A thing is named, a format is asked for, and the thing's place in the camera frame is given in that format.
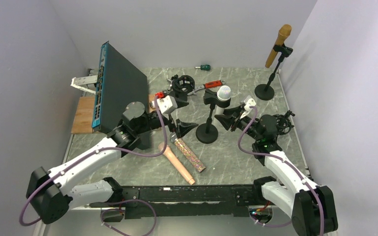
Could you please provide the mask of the white microphone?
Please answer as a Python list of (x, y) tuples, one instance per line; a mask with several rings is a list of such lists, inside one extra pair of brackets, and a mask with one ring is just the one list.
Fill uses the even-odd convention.
[(217, 98), (219, 101), (227, 103), (227, 105), (225, 106), (217, 106), (216, 115), (222, 115), (224, 109), (229, 106), (229, 102), (231, 99), (231, 88), (229, 86), (221, 86), (220, 89), (217, 91)]

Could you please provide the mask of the black clip round-base stand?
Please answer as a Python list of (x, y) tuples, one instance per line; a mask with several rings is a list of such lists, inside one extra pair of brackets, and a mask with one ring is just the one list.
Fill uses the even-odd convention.
[(210, 112), (206, 122), (197, 127), (195, 134), (201, 143), (211, 144), (217, 140), (219, 135), (217, 128), (213, 125), (213, 111), (218, 105), (225, 106), (227, 103), (219, 101), (217, 92), (213, 92), (210, 89), (205, 90), (203, 102), (205, 105), (210, 105)]

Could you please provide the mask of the pink microphone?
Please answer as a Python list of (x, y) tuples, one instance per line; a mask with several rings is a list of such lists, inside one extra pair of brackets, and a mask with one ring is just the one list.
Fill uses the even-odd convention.
[(163, 152), (163, 155), (169, 160), (169, 162), (175, 167), (175, 169), (180, 173), (180, 175), (185, 179), (185, 181), (189, 185), (195, 184), (195, 180), (193, 176), (188, 172), (185, 166), (179, 161), (179, 159), (176, 157), (176, 155), (173, 153), (173, 151), (168, 145), (162, 142), (159, 144), (158, 149), (162, 151), (164, 147), (165, 147), (165, 150)]

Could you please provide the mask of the glitter microphone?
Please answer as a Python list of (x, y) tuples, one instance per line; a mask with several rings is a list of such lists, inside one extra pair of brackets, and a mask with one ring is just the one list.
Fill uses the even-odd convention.
[(206, 166), (200, 161), (188, 145), (181, 138), (177, 137), (175, 132), (170, 134), (170, 141), (186, 157), (198, 173), (201, 173), (206, 169)]

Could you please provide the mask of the black tripod shock-mount stand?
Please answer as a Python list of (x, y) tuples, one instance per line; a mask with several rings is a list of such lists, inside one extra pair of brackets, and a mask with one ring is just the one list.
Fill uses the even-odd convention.
[(286, 135), (294, 128), (294, 125), (290, 120), (290, 117), (294, 116), (295, 114), (291, 110), (288, 110), (284, 115), (273, 115), (273, 117), (276, 119), (277, 135)]

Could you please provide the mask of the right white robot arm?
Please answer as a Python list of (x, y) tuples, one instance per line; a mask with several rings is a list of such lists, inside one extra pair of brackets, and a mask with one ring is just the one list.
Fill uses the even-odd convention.
[(253, 105), (225, 109), (214, 117), (225, 130), (242, 131), (237, 141), (239, 150), (251, 154), (274, 176), (256, 179), (252, 199), (257, 204), (269, 201), (289, 218), (299, 236), (322, 236), (338, 229), (334, 195), (326, 185), (318, 185), (291, 162), (278, 144), (278, 137), (287, 135), (294, 125), (295, 114), (248, 117), (257, 113)]

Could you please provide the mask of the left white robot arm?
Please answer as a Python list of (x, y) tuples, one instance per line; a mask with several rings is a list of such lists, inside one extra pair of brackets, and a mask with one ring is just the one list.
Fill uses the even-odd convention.
[(185, 136), (197, 123), (173, 120), (171, 113), (187, 106), (187, 101), (172, 97), (155, 97), (154, 111), (147, 113), (141, 102), (129, 103), (118, 125), (109, 131), (94, 147), (76, 158), (45, 170), (37, 168), (31, 174), (26, 197), (45, 224), (51, 224), (62, 218), (69, 210), (93, 203), (106, 203), (114, 207), (123, 200), (123, 189), (112, 177), (80, 185), (80, 181), (106, 164), (113, 162), (141, 144), (140, 135), (168, 126), (179, 138)]

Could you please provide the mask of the tall black mic stand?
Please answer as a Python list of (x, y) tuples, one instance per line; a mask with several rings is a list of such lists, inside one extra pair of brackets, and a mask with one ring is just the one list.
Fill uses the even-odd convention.
[(285, 58), (289, 57), (293, 52), (293, 49), (285, 46), (285, 44), (275, 45), (273, 47), (273, 50), (275, 50), (276, 53), (281, 54), (279, 59), (278, 59), (278, 63), (276, 65), (273, 73), (269, 76), (267, 84), (257, 85), (255, 87), (255, 90), (254, 90), (256, 97), (261, 99), (261, 100), (265, 100), (265, 101), (273, 99), (273, 97), (275, 95), (275, 91), (271, 87), (271, 83), (274, 81), (274, 79), (276, 77), (276, 73), (277, 73), (281, 63), (284, 61)]

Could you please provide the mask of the gold microphone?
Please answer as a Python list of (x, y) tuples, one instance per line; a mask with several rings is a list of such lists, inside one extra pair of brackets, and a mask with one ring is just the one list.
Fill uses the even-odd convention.
[[(284, 24), (279, 29), (278, 36), (274, 45), (275, 46), (283, 45), (285, 40), (290, 36), (291, 31), (292, 31), (292, 26), (289, 24)], [(266, 68), (269, 68), (273, 64), (273, 61), (275, 60), (276, 55), (277, 55), (277, 52), (274, 49), (272, 49), (265, 63)]]

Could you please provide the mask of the wooden board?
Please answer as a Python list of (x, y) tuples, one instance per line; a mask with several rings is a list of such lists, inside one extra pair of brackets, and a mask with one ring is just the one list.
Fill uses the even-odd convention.
[[(140, 102), (144, 105), (147, 114), (151, 112), (156, 113), (155, 106), (153, 108), (150, 105), (150, 102), (153, 102), (154, 99), (155, 95), (148, 94), (146, 99), (147, 101)], [(71, 134), (107, 134), (107, 132), (94, 131), (94, 129), (92, 128), (94, 117), (94, 100), (94, 96), (80, 97), (71, 129)], [(116, 125), (119, 125), (123, 116), (123, 112), (125, 110), (126, 107), (124, 107), (124, 110), (120, 112)]]

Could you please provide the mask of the black shock-mount round-base stand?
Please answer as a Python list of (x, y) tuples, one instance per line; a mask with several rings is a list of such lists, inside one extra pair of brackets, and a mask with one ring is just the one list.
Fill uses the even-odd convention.
[(167, 89), (169, 94), (181, 100), (187, 100), (188, 94), (195, 89), (195, 81), (189, 75), (179, 76), (176, 74), (167, 81), (169, 83), (169, 88)]

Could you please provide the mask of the red handled adjustable wrench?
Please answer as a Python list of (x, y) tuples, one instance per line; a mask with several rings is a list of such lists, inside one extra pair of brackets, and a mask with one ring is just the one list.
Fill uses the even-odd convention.
[(211, 89), (211, 88), (216, 88), (219, 86), (223, 86), (226, 84), (226, 81), (224, 80), (216, 80), (216, 81), (211, 81), (199, 86), (196, 86), (193, 91), (189, 92), (187, 95), (196, 95), (197, 92), (204, 90), (204, 89)]

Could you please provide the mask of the green handled screwdriver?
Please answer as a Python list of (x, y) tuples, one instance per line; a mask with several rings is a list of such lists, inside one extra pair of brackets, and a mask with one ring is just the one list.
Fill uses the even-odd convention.
[(199, 69), (199, 70), (202, 70), (202, 71), (210, 71), (211, 66), (209, 64), (202, 64), (200, 66), (196, 66), (195, 69)]

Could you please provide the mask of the blue network switch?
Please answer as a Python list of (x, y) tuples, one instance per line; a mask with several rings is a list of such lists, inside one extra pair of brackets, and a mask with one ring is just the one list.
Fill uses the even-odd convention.
[(93, 132), (108, 134), (120, 124), (123, 112), (132, 102), (149, 113), (147, 76), (107, 41), (100, 48)]

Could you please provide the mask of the white bracket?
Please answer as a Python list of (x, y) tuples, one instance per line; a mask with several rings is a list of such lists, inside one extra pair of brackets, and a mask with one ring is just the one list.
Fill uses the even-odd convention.
[(86, 93), (96, 94), (97, 75), (86, 77), (74, 77), (70, 86)]

